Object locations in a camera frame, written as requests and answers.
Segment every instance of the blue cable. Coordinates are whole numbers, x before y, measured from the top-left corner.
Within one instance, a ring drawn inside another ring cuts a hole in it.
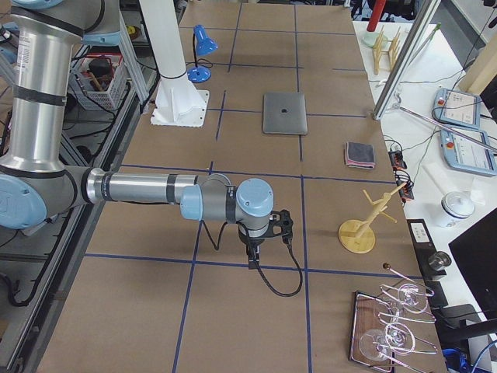
[[[483,354],[485,352],[487,352],[487,350],[492,347],[494,344],[497,343],[497,340],[493,340],[492,342],[490,342],[487,347],[485,347],[483,350],[481,350],[481,353],[478,355],[478,357],[476,358],[476,361],[474,362],[474,365],[473,365],[473,369],[471,369],[471,373],[475,373],[476,372],[476,366],[478,365],[478,363],[480,362],[481,360],[481,357],[483,356]]]

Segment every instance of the lamp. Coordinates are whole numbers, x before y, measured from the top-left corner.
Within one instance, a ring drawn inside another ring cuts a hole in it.
[[[188,70],[188,79],[194,83],[205,82],[210,78],[210,69],[205,66],[199,66],[197,56],[202,57],[211,54],[217,49],[217,44],[214,40],[208,37],[207,31],[202,25],[196,25],[193,27],[192,44],[195,67]]]

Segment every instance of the wooden base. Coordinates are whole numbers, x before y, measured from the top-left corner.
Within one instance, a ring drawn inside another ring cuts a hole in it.
[[[360,220],[347,220],[340,225],[339,229],[339,240],[342,245],[347,250],[356,254],[368,253],[374,248],[374,244],[376,243],[374,232],[369,227],[362,236],[358,239],[356,238],[356,232],[361,223]]]

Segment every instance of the storage basket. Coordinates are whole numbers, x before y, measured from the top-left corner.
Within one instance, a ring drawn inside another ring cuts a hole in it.
[[[92,84],[92,77],[88,73],[89,64],[95,58],[109,60],[112,65],[113,77],[104,92],[96,90],[95,84]],[[75,62],[71,69],[69,86],[85,110],[101,110],[92,100],[108,110],[115,110],[119,107],[126,78],[127,69],[121,54],[92,53]]]

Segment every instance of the laptop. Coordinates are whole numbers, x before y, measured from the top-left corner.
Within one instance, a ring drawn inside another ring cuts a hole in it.
[[[308,134],[304,94],[265,93],[262,132],[265,134]]]

